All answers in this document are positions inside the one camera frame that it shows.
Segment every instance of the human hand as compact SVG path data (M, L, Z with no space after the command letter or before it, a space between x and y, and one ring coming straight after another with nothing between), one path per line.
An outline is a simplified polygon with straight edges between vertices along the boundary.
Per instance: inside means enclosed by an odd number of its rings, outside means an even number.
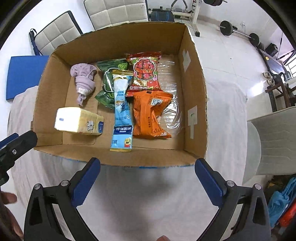
M11 203L16 203L17 202L17 196L13 193L8 193L8 192L2 192L1 191L1 198L4 204L11 204ZM15 233L21 238L24 238L24 234L22 232L22 229L20 228L19 224L17 223L17 220L15 219L14 215L11 213L11 211L7 208L6 211L8 213L8 216L11 221L11 225Z
M167 236L161 236L160 238L158 238L156 241L170 241L169 238Z

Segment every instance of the white label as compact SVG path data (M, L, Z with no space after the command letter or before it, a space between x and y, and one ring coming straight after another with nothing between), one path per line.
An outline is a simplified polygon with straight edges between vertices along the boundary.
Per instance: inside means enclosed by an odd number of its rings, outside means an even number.
M82 95L88 95L88 90L87 89L83 89L81 87L78 88L78 93L82 94Z
M197 125L197 106L188 110L188 126L190 126L191 139L194 139L194 125Z
M188 51L185 52L185 50L183 50L182 55L183 55L183 68L184 68L184 72L186 72L186 70L191 62L191 59L189 57Z
M160 99L152 99L152 101L151 101L151 105L158 105L161 103L162 103L162 100L160 100Z
M87 130L92 131L94 129L94 122L92 120L89 120L87 122Z

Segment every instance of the weight plate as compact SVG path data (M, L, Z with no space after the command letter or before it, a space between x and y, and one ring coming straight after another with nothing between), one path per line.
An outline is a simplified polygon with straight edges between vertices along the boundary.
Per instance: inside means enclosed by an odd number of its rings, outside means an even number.
M260 42L258 48L264 51L264 44Z
M204 0L205 4L212 5L216 0Z
M222 0L215 0L214 4L215 5L212 5L212 6L220 6L222 4Z
M232 24L226 20L222 21L220 23L220 26L221 27L225 27L225 28L220 28L220 31L221 33L224 35L224 36L230 36L232 35L233 33L233 27L232 27Z
M259 45L259 43L260 43L260 40L259 40L258 35L255 34L255 33L251 33L249 36L251 37L251 38L249 39L249 40L250 40L250 43L251 43L253 46L257 47L257 46Z

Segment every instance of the purple cloth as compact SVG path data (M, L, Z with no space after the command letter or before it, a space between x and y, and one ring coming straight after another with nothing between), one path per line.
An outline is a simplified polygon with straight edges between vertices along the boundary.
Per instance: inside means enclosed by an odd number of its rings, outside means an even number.
M93 82L96 67L90 64L75 64L71 67L70 74L75 77L76 91L79 94L77 103L82 105L86 97L93 92Z

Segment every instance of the blue stick packet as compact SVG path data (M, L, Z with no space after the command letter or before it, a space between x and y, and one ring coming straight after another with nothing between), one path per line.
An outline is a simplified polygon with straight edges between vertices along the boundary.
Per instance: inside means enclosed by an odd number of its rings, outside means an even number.
M133 71L113 70L115 124L110 151L129 152L132 148L133 124L126 101L126 90L133 78Z
M110 151L131 151L133 141L133 126L114 127Z

